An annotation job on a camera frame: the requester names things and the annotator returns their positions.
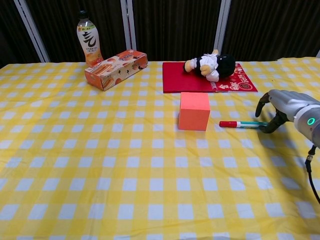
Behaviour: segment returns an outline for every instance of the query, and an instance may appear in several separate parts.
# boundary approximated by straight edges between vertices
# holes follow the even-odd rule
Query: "yellow checkered tablecloth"
[[[2,68],[0,239],[319,240],[311,143],[292,123],[263,134],[219,121],[254,119],[270,89],[320,100],[320,60],[241,65],[259,92],[210,93],[206,132],[177,129],[180,94],[163,94],[162,62],[105,92],[84,63]]]

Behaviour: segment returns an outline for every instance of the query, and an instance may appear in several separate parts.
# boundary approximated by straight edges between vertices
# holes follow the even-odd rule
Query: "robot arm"
[[[294,122],[296,129],[320,148],[320,101],[304,93],[274,89],[259,100],[256,117],[267,103],[272,103],[276,115],[267,126],[259,127],[262,132],[273,133],[285,122]]]

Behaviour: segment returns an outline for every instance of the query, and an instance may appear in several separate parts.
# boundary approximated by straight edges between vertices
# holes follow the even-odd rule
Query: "doll's white shirt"
[[[200,67],[203,65],[208,65],[211,68],[211,73],[209,73],[206,79],[210,82],[218,82],[219,81],[219,73],[217,72],[218,63],[217,63],[217,56],[218,54],[205,54],[201,57],[200,60]]]

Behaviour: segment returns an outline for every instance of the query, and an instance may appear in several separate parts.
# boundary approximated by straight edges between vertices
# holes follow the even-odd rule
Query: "red marker cap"
[[[222,128],[236,128],[237,122],[236,121],[220,121],[219,126]]]

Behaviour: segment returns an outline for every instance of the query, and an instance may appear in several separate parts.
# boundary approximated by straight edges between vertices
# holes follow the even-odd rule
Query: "pink foam block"
[[[182,92],[178,128],[181,130],[205,131],[210,115],[207,93]]]

